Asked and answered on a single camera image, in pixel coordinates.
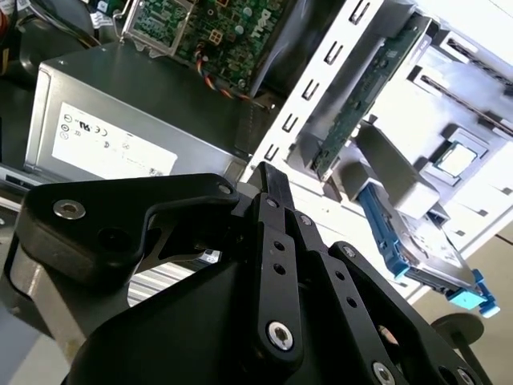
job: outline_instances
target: wire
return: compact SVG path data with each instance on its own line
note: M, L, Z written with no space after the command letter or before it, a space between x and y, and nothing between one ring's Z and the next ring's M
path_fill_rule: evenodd
M210 89L212 89L214 91L220 92L221 94L223 94L227 98L230 98L230 99L240 99L240 100L248 100L251 103L256 104L258 107L265 108L265 106L255 102L253 99L251 99L247 95L239 94L239 93L234 93L234 92L232 92L232 91L230 91L230 90L228 90L226 88L218 87L217 84L216 84L216 81L214 80L214 78L211 77L210 74L208 74L203 69L203 64L205 63L204 55L203 55L203 49L204 49L204 44L203 43L199 43L196 46L196 50L194 51L194 58L196 59L196 71L198 72L198 74L200 74L200 76L203 78L203 80L205 81L205 83L207 84L207 86Z
M49 8L47 8L40 0L32 0L29 5L32 13L39 19L44 22L52 25L58 30L73 36L75 39L79 40L85 47L91 48L100 45L100 42L89 35L86 31L81 30L80 28L74 26L69 23L64 18L61 18L54 12L52 12Z
M0 38L7 32L7 26L9 24L9 20L7 16L0 10Z

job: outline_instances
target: white label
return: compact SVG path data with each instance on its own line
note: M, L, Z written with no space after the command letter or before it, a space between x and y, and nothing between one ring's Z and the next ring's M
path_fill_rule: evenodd
M24 10L30 5L29 0L18 0L18 12Z
M94 12L91 14L91 21L93 23L93 27L98 30L101 26L112 26L114 23L112 19L108 16L105 16L101 12Z
M446 263L461 269L463 266L456 256L457 251L449 243L445 233L428 216L414 219L401 215L404 224L418 247L430 257L442 259Z
M29 0L18 0L18 12L29 5ZM12 14L14 12L14 0L0 0L0 10L6 15Z
M98 2L96 9L102 12L107 12L109 5L106 2Z
M169 175L176 154L63 103L52 156L103 179Z

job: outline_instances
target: white metal frame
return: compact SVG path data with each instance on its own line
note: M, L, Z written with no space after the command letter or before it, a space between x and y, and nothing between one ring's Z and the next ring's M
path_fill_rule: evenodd
M383 0L348 0L326 32L316 53L255 151L241 181L248 181L262 161L283 159L312 115L342 64L356 46Z

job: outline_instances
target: dell logo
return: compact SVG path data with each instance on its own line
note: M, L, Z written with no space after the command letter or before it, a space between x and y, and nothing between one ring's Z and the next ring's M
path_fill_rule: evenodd
M262 10L262 15L258 19L258 24L253 29L253 33L251 34L252 38L261 37L261 33L264 32L264 27L267 26L267 21L271 18L271 12L268 10Z

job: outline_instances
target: red wire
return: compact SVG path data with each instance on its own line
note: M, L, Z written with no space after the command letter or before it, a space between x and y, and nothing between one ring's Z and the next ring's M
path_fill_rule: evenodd
M7 23L9 21L7 20L7 17L4 15L4 13L0 10L0 37L3 36L3 34L7 31Z

